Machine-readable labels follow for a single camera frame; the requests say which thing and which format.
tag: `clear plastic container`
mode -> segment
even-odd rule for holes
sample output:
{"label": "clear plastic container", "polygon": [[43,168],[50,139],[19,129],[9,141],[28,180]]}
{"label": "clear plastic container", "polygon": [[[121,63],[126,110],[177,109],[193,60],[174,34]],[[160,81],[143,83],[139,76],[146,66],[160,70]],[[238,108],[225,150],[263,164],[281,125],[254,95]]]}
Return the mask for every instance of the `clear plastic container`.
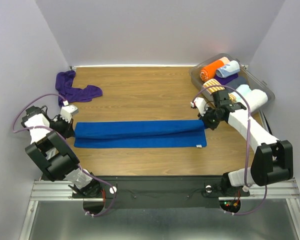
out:
{"label": "clear plastic container", "polygon": [[[238,59],[233,59],[231,56],[229,56],[228,54],[225,53],[220,53],[202,63],[200,63],[197,66],[194,66],[193,68],[191,68],[189,70],[189,74],[191,76],[191,82],[192,84],[198,89],[201,90],[203,87],[204,82],[201,80],[200,78],[200,71],[201,69],[206,66],[209,65],[211,63],[213,63],[214,61],[222,58],[222,57],[227,57],[230,61],[232,60],[236,60],[238,63],[240,63],[238,61]],[[266,106],[269,102],[272,102],[275,99],[275,94],[269,89],[267,88],[267,84],[264,81],[259,81],[258,79],[256,79],[248,70],[246,70],[242,65],[240,65],[240,72],[238,72],[239,76],[244,77],[250,88],[253,89],[259,89],[262,90],[266,93],[267,97],[268,97],[268,101],[266,104],[264,104],[262,107],[260,107],[259,109],[256,109],[254,111],[254,113],[258,112],[259,110],[261,110],[264,106]],[[207,92],[204,91],[203,96],[208,100],[208,101],[212,101],[212,97],[211,95]]]}

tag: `wooden tabletop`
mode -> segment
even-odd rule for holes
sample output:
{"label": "wooden tabletop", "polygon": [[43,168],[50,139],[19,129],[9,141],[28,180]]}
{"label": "wooden tabletop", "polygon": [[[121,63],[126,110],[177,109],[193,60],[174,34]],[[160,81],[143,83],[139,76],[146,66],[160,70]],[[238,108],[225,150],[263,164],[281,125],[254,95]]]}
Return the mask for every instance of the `wooden tabletop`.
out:
{"label": "wooden tabletop", "polygon": [[[198,90],[188,67],[80,67],[73,87],[95,85],[103,96],[74,103],[74,122],[190,120],[198,110],[190,101]],[[222,175],[244,167],[245,139],[227,123],[205,131],[207,147],[76,148],[81,165],[95,175]],[[250,151],[250,163],[253,160]]]}

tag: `crumpled purple towel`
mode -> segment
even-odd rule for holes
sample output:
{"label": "crumpled purple towel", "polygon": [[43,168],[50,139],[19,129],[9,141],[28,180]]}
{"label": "crumpled purple towel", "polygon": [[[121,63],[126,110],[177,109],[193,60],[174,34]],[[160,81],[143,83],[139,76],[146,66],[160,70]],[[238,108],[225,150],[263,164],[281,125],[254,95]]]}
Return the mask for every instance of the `crumpled purple towel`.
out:
{"label": "crumpled purple towel", "polygon": [[[55,89],[57,89],[59,94],[65,97],[69,103],[90,102],[93,98],[102,96],[102,90],[97,86],[88,85],[84,89],[72,87],[75,76],[76,72],[73,70],[59,72],[56,75]],[[59,97],[58,104],[59,106],[63,106],[63,100],[61,97]]]}

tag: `gray wall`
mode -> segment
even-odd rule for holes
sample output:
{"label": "gray wall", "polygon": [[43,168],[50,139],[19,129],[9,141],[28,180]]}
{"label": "gray wall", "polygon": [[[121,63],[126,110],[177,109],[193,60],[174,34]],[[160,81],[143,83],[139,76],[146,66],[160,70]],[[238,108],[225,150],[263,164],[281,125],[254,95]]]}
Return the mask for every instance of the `gray wall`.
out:
{"label": "gray wall", "polygon": [[37,0],[70,65],[247,64],[284,0]]}
{"label": "gray wall", "polygon": [[[25,153],[30,135],[13,135],[12,120],[30,100],[55,93],[56,74],[67,66],[35,1],[0,0],[0,240],[19,239],[39,176]],[[57,97],[43,103],[51,116],[57,113]]]}
{"label": "gray wall", "polygon": [[275,94],[265,111],[273,133],[293,144],[300,188],[300,0],[286,0],[249,66]]}

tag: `purple cloth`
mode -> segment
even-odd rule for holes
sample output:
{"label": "purple cloth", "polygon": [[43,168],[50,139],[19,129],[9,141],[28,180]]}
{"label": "purple cloth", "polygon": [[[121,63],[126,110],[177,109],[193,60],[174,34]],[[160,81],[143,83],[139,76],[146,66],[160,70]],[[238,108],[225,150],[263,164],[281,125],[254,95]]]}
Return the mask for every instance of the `purple cloth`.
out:
{"label": "purple cloth", "polygon": [[239,76],[238,73],[235,73],[226,78],[222,78],[222,77],[217,76],[217,74],[216,74],[214,76],[214,79],[217,80],[221,85],[226,85],[227,83],[230,83],[233,79],[236,79],[238,76]]}
{"label": "purple cloth", "polygon": [[[72,87],[76,72],[73,70],[66,72],[59,72],[56,75],[55,89],[58,90],[59,94],[69,102],[90,102],[93,98],[102,96],[101,88],[93,85],[88,85],[86,88]],[[63,106],[63,100],[59,97],[59,106]]]}

